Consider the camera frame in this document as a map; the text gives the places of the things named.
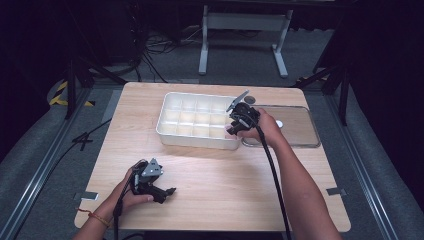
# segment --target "black wire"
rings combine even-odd
[[[143,62],[144,63],[146,63],[147,64],[147,66],[149,67],[149,71],[150,71],[150,73],[152,74],[152,76],[153,76],[153,82],[156,82],[156,75],[153,73],[153,71],[152,71],[152,67],[146,62],[146,60],[144,60],[144,59],[142,59],[143,60]]]
[[[262,131],[261,127],[259,127],[259,125],[256,123],[256,121],[254,121],[249,115],[244,114],[244,113],[240,113],[240,115],[243,115],[243,116],[249,118],[249,120],[254,124],[254,127],[256,128],[256,130],[259,133],[259,137],[261,138],[262,146],[265,150],[266,156],[267,156],[268,161],[269,161],[269,165],[271,167],[271,172],[272,172],[272,176],[274,178],[275,188],[277,189],[278,200],[280,202],[281,213],[283,214],[284,226],[286,228],[286,236],[287,236],[288,240],[291,240],[289,220],[288,220],[288,217],[287,217],[286,207],[284,205],[283,194],[281,193],[282,186],[280,186],[280,183],[278,182],[277,172],[275,170],[274,161],[272,160],[272,156],[271,156],[271,153],[269,151],[268,144],[266,143],[266,140],[265,140],[265,134]]]
[[[127,73],[130,73],[130,72],[132,72],[133,70],[136,70],[137,69],[137,67],[138,67],[138,65],[140,65],[140,62],[141,61],[139,61],[139,60],[131,60],[131,62],[134,62],[134,63],[130,63],[130,66],[129,67],[127,67],[127,68],[124,68],[124,69],[122,69],[122,70],[117,70],[117,71],[114,71],[114,72],[112,72],[114,75],[116,75],[116,76],[122,76],[122,75],[124,75],[124,74],[127,74]],[[104,76],[103,74],[101,74],[101,73],[98,73],[98,72],[90,72],[90,74],[93,76],[93,77],[95,77],[95,78],[107,78],[107,76]]]
[[[131,173],[131,176],[128,178],[127,182],[125,183],[124,188],[122,189],[121,195],[118,198],[118,201],[116,202],[115,208],[113,209],[113,233],[115,240],[119,239],[119,216],[122,214],[122,207],[124,205],[123,199],[125,194],[127,194],[127,187],[130,184],[130,181],[132,177],[135,175],[135,172]]]
[[[107,120],[106,122],[104,122],[104,123],[100,124],[99,126],[97,126],[96,128],[94,128],[93,130],[91,130],[90,132],[88,132],[88,134],[90,134],[90,133],[92,133],[92,132],[96,131],[97,129],[99,129],[99,128],[101,128],[101,127],[103,127],[106,123],[108,123],[108,122],[110,122],[110,121],[112,121],[112,118],[109,118],[109,120]]]
[[[106,122],[104,122],[103,124],[101,124],[100,126],[98,126],[98,127],[96,127],[95,129],[93,129],[93,130],[91,130],[88,134],[90,134],[90,133],[92,133],[92,132],[94,132],[94,131],[96,131],[97,129],[99,129],[100,127],[102,127],[103,125],[105,125],[106,123],[108,123],[108,122],[110,122],[112,119],[109,119],[108,121],[106,121]],[[78,141],[75,141],[74,142],[74,144],[72,144],[57,160],[56,160],[56,162],[54,163],[54,165],[53,165],[53,167],[49,170],[49,172],[47,173],[47,176],[46,176],[46,179],[44,180],[44,182],[43,183],[41,183],[41,186],[40,186],[40,189],[39,189],[39,193],[41,193],[41,191],[43,190],[43,188],[44,188],[44,186],[45,186],[45,184],[47,183],[47,181],[49,180],[49,178],[50,178],[50,176],[52,175],[52,173],[54,172],[54,170],[56,169],[56,167],[57,167],[57,165],[59,165],[59,163],[60,163],[60,161],[66,156],[66,154],[69,152],[69,151],[71,151],[71,149],[73,148],[73,147],[75,147],[75,145],[77,145],[79,142]],[[37,194],[37,196],[35,196],[35,198],[34,198],[34,202],[35,201],[37,201],[37,199],[38,199],[38,196],[39,196],[39,194]],[[31,210],[32,210],[32,207],[33,206],[31,206],[30,207],[30,210],[28,211],[28,213],[24,216],[24,222],[25,222],[25,220],[26,220],[26,218],[29,216],[29,214],[30,214],[30,212],[31,212]]]
[[[152,62],[150,62],[149,58],[146,56],[145,53],[143,53],[143,56],[145,56],[146,61],[148,62],[148,65],[151,66],[153,68],[153,70],[155,70],[156,74],[160,77],[160,79],[164,82],[164,83],[168,83],[168,81],[166,81],[158,72],[158,70],[155,68],[155,66],[153,66]]]
[[[172,46],[172,44],[173,44],[171,40],[166,39],[166,38],[164,38],[161,35],[151,35],[150,37],[148,37],[148,39],[147,39],[146,42],[147,42],[147,44],[146,44],[147,46],[154,45],[154,46],[151,46],[151,47],[158,47],[158,46],[162,45],[162,49],[161,50],[155,50],[155,49],[151,49],[149,47],[146,47],[147,48],[147,52],[149,52],[151,54],[162,54],[162,53],[165,53],[168,50],[168,48],[170,46]]]
[[[201,28],[196,30],[197,32],[195,32],[195,34],[193,34],[192,36],[190,36],[190,38],[194,38],[196,39],[198,37],[198,35],[201,33]],[[164,38],[163,36],[160,35],[152,35],[149,37],[150,38],[154,38],[153,40],[148,40],[152,41],[152,45],[154,44],[160,44],[160,43],[165,43],[163,44],[163,48],[161,50],[154,50],[151,48],[147,48],[147,51],[151,54],[162,54],[162,53],[170,53],[172,51],[174,51],[176,48],[180,48],[180,47],[185,47],[188,46],[190,44],[192,44],[193,42],[196,42],[195,40],[189,40],[189,39],[182,39],[182,41],[188,41],[188,43],[185,44],[175,44],[173,43],[171,40],[168,40],[166,38]]]
[[[141,75],[140,75],[140,71],[138,71],[138,67],[135,68],[135,72],[137,73],[137,80],[141,82]]]

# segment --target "metal stand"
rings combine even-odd
[[[309,84],[320,80],[321,78],[328,76],[327,81],[321,87],[321,91],[325,95],[332,95],[336,91],[337,87],[341,85],[340,91],[340,100],[339,100],[339,117],[340,121],[344,126],[347,126],[346,122],[346,107],[347,107],[347,97],[349,92],[349,76],[348,70],[346,67],[334,66],[326,68],[308,78],[300,78],[299,82],[295,85],[290,86],[291,88],[302,89]]]
[[[83,88],[91,88],[94,85],[94,79],[91,76],[91,73],[88,69],[93,68],[100,74],[105,77],[110,78],[120,85],[125,85],[126,80],[116,76],[114,73],[106,70],[105,68],[83,58],[75,57],[72,59],[68,65],[68,111],[66,113],[65,119],[69,119],[76,108],[76,82],[75,77],[81,83]]]
[[[209,13],[208,6],[203,8],[203,44],[200,52],[199,74],[205,75],[208,63],[208,29],[240,29],[259,31],[280,31],[280,38],[277,44],[272,45],[275,61],[282,78],[288,76],[284,64],[281,49],[293,11],[289,10],[285,15],[260,15],[260,14],[240,14],[240,13]]]

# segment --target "wrist bracelet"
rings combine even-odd
[[[111,226],[111,224],[108,221],[104,220],[99,215],[91,212],[90,210],[83,210],[83,209],[78,208],[78,211],[80,211],[80,212],[88,212],[88,217],[94,217],[94,218],[96,218],[97,220],[99,220],[100,222],[102,222],[108,228]]]

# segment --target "wooden table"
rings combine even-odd
[[[176,187],[177,191],[164,204],[134,207],[120,217],[121,229],[284,231],[270,166],[262,148],[240,145],[232,151],[169,146],[161,143],[156,132],[168,92],[238,96],[246,89],[258,105],[307,107],[298,89],[126,84],[87,186],[87,191],[99,193],[99,198],[83,200],[80,207],[94,211],[133,164],[155,157],[164,171],[155,186]],[[321,189],[337,229],[348,231],[350,222],[340,195],[329,196],[326,191],[337,185],[322,145],[294,151]],[[86,213],[77,213],[76,226],[81,227],[86,219]]]

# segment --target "white plastic tray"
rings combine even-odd
[[[225,112],[235,97],[170,92],[156,126],[166,145],[235,150],[240,139],[229,135],[233,121]]]

